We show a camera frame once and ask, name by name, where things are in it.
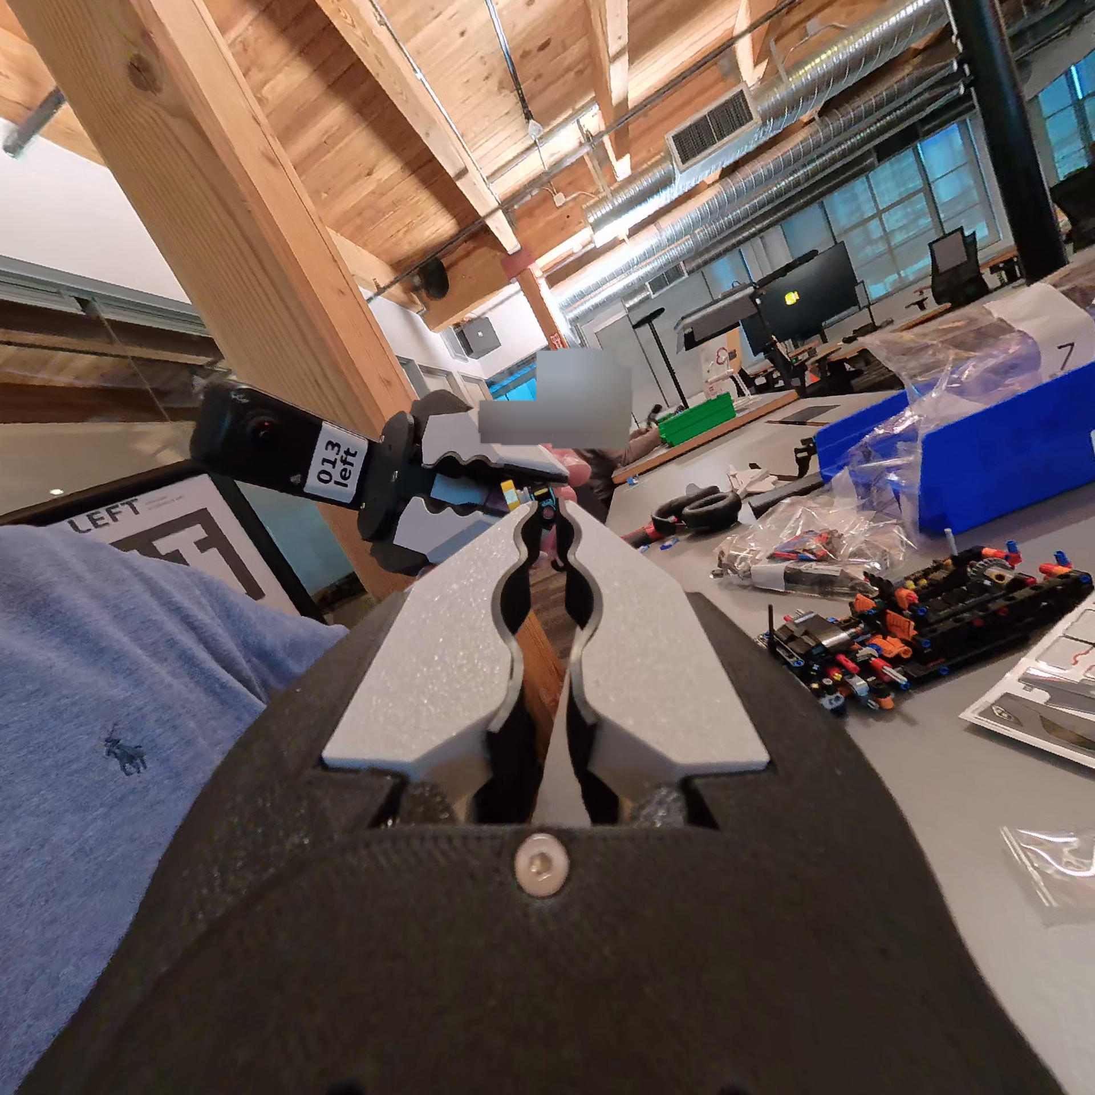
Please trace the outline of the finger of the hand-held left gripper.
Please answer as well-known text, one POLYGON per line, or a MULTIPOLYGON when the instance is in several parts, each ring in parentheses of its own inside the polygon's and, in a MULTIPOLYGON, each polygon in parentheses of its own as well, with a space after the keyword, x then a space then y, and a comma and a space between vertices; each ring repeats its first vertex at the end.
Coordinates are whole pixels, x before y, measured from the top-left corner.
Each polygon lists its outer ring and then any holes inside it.
POLYGON ((442 504, 433 509, 427 499, 413 497, 387 540, 387 570, 414 577, 426 565, 457 553, 500 520, 499 514, 477 508, 460 510, 442 504))
POLYGON ((476 414, 431 414, 420 439, 425 467, 477 483, 498 486, 512 480, 527 487, 570 483, 566 465, 541 445, 485 441, 476 414))

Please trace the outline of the clear plastic bags bundle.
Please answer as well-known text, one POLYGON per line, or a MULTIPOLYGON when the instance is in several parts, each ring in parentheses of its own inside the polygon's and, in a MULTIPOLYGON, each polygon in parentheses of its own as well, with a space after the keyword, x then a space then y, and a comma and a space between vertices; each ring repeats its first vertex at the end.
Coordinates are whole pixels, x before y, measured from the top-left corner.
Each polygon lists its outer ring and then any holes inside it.
POLYGON ((859 495, 911 490, 929 430, 1092 362, 1092 298, 1088 250, 1011 293, 871 334, 867 345, 902 380, 907 407, 849 449, 845 469, 859 495))

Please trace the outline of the black headphones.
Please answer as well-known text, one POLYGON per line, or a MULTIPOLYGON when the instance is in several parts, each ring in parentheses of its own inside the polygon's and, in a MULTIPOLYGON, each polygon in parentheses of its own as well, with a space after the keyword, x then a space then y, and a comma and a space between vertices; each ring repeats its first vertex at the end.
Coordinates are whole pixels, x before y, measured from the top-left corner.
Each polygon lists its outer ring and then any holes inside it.
POLYGON ((733 490, 717 486, 692 488, 671 497, 652 512, 650 526, 663 537, 682 531, 718 531, 738 524, 743 500, 733 490))

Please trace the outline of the blue plastic bin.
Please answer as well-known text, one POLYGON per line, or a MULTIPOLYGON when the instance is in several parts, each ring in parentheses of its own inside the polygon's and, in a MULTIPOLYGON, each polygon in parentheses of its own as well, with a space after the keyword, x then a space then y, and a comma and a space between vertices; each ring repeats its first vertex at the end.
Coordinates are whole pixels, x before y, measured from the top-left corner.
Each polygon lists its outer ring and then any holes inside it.
POLYGON ((908 531, 967 531, 1092 482, 1094 364, 981 405, 937 387, 898 392, 821 427, 835 492, 908 531))

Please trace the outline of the white vent grille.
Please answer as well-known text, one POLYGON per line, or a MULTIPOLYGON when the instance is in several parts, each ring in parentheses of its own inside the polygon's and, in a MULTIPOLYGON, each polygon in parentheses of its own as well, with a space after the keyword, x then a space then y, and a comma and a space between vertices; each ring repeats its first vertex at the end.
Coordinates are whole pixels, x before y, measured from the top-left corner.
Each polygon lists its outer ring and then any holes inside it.
POLYGON ((731 143, 743 132, 752 132, 760 121, 748 83, 739 82, 718 100, 666 134, 666 153, 675 172, 682 174, 731 143))

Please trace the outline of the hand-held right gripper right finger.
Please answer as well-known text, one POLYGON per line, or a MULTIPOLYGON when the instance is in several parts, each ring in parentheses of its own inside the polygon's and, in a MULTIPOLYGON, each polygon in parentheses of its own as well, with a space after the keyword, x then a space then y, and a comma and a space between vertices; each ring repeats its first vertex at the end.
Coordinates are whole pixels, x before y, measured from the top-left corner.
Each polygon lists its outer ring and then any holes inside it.
POLYGON ((558 550, 570 650, 568 750, 588 780, 759 771, 757 729, 680 585, 577 504, 558 550))

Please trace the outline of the black computer monitor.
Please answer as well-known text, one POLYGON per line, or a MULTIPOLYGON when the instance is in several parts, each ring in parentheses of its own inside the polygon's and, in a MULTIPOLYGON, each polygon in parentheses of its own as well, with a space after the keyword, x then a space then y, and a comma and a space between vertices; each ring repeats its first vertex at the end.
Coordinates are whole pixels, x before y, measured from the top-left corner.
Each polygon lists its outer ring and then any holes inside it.
POLYGON ((828 320, 859 310, 858 276, 843 241, 757 286, 761 318, 776 340, 820 334, 828 320))

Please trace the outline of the black framed marker sign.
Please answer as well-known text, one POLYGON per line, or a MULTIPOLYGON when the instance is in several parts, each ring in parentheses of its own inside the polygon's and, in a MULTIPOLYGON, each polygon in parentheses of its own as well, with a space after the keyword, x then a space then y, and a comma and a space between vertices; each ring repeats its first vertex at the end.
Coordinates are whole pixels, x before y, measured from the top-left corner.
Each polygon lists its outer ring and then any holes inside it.
POLYGON ((4 513, 1 524, 68 529, 194 567, 267 607, 324 619, 240 487, 192 460, 4 513))

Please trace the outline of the person's blue sweater torso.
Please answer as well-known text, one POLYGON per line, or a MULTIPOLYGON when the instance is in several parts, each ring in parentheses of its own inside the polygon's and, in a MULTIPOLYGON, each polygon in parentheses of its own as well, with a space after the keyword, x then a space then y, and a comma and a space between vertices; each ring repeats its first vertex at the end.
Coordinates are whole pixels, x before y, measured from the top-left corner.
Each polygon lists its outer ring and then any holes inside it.
POLYGON ((347 633, 193 567, 3 527, 3 1092, 99 978, 218 763, 347 633))

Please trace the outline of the studio light panel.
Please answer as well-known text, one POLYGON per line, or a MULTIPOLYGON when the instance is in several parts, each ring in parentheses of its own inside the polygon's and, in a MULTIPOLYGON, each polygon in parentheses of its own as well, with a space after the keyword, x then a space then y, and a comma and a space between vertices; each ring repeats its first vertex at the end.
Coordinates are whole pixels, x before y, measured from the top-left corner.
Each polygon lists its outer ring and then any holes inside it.
POLYGON ((679 318, 675 323, 676 351, 695 349, 759 314, 756 285, 739 285, 679 318))

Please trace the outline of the partly built lego car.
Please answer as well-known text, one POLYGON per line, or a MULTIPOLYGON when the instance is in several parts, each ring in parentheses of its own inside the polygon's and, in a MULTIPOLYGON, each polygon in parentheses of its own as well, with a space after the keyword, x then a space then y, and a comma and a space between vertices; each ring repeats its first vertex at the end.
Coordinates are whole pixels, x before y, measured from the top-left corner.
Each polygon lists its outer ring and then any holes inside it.
POLYGON ((1092 576, 1057 551, 1038 574, 1018 544, 976 544, 890 580, 868 569, 843 578, 847 612, 786 613, 769 606, 756 637, 821 707, 890 710, 907 690, 1019 646, 1092 593, 1092 576))

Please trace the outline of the person's left hand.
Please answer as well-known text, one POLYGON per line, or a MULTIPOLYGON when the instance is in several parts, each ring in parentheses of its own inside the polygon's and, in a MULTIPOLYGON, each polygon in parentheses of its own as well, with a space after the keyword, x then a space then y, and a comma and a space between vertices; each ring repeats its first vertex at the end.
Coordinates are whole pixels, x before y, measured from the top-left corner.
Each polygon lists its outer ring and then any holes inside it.
POLYGON ((557 500, 573 501, 589 512, 596 512, 600 500, 589 486, 593 474, 589 462, 571 448, 555 445, 546 445, 546 448, 566 467, 568 474, 567 484, 557 483, 553 487, 557 500))

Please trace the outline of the small black yellow lego assembly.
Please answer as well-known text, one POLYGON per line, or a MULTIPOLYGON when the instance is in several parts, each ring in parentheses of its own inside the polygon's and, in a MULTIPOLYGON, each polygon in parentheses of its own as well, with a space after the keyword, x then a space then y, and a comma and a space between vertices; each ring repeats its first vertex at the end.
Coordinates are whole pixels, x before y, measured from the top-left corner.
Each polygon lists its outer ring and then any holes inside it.
POLYGON ((536 486, 516 486, 514 480, 504 480, 500 484, 502 497, 510 510, 515 510, 523 503, 536 503, 538 508, 538 557, 533 565, 549 565, 557 572, 564 572, 566 564, 557 553, 557 520, 559 516, 559 495, 553 483, 536 486))

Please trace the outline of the silver ventilation duct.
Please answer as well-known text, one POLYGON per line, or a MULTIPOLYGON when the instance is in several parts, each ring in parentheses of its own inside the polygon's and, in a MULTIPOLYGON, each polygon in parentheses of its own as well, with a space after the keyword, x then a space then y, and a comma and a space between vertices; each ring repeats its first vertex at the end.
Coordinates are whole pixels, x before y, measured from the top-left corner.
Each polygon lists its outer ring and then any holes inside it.
POLYGON ((946 2, 892 2, 834 39, 785 78, 752 88, 756 130, 678 174, 665 152, 584 209, 606 246, 553 293, 567 323, 721 252, 738 229, 803 186, 879 144, 961 92, 948 45, 916 45, 949 24, 946 2))

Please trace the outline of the black floor lamp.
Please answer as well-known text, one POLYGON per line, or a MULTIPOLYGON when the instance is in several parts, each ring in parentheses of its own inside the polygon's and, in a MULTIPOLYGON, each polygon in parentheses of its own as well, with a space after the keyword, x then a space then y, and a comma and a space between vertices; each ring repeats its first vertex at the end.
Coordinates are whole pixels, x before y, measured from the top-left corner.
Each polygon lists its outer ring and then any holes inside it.
POLYGON ((679 404, 680 406, 683 406, 684 409, 689 409, 689 400, 688 400, 688 398, 687 398, 687 396, 684 394, 684 391, 683 391, 683 388, 682 388, 682 385, 680 385, 680 381, 679 381, 679 379, 678 379, 678 375, 676 375, 676 371, 675 371, 675 368, 674 368, 674 364, 673 364, 671 359, 669 358, 669 354, 667 354, 667 351, 666 351, 666 349, 665 349, 665 345, 663 345, 663 342, 662 342, 662 338, 661 338, 661 336, 660 336, 660 333, 658 333, 658 329, 657 329, 657 325, 656 325, 657 319, 658 319, 658 318, 660 318, 663 312, 665 312, 665 308, 663 308, 663 307, 653 307, 653 308, 648 310, 645 314, 643 314, 643 315, 640 315, 640 316, 633 316, 633 318, 630 318, 630 323, 631 323, 632 329, 633 329, 635 332, 639 332, 639 331, 643 331, 643 329, 646 329, 646 331, 649 332, 649 334, 650 334, 650 337, 652 337, 652 340, 653 340, 653 344, 656 345, 656 348, 657 348, 658 353, 661 354, 661 358, 662 358, 662 362, 663 362, 665 370, 666 370, 666 372, 667 372, 669 378, 671 379, 673 385, 674 385, 674 388, 675 388, 675 391, 676 391, 676 394, 678 394, 678 404, 679 404))

